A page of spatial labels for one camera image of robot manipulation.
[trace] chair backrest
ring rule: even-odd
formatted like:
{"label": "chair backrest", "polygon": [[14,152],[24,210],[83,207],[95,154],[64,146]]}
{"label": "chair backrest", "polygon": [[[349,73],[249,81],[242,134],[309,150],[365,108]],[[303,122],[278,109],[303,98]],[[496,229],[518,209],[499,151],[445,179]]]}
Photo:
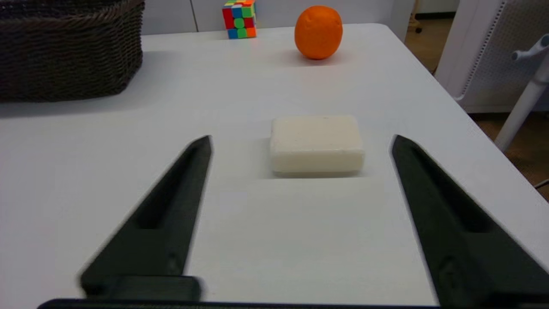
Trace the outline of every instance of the chair backrest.
{"label": "chair backrest", "polygon": [[436,79],[467,112],[510,111],[544,57],[511,55],[549,32],[547,16],[547,0],[461,1]]}

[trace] orange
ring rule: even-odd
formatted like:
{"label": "orange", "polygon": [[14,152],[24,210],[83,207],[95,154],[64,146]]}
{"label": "orange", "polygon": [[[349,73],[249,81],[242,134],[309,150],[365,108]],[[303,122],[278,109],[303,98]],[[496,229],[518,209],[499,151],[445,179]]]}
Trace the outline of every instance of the orange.
{"label": "orange", "polygon": [[295,45],[311,59],[326,59],[338,50],[343,26],[338,12],[315,5],[303,11],[295,25]]}

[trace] white soap bar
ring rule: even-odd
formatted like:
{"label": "white soap bar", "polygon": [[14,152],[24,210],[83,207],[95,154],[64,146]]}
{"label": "white soap bar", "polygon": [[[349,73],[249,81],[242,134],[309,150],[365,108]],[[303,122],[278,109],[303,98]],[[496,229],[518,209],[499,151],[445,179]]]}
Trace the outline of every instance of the white soap bar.
{"label": "white soap bar", "polygon": [[356,172],[363,163],[362,139],[353,116],[291,116],[272,122],[274,172]]}

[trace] rubik's cube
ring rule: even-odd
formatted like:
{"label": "rubik's cube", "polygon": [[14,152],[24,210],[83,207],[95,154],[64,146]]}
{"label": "rubik's cube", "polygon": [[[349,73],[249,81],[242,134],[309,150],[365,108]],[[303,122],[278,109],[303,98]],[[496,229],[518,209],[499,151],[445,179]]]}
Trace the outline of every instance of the rubik's cube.
{"label": "rubik's cube", "polygon": [[255,0],[228,0],[223,18],[229,38],[255,37]]}

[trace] brown wicker basket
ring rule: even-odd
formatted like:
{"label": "brown wicker basket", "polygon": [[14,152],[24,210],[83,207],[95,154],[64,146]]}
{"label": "brown wicker basket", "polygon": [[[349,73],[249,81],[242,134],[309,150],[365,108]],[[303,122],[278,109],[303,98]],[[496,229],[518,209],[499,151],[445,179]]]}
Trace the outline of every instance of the brown wicker basket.
{"label": "brown wicker basket", "polygon": [[120,93],[143,59],[144,0],[0,0],[0,102]]}

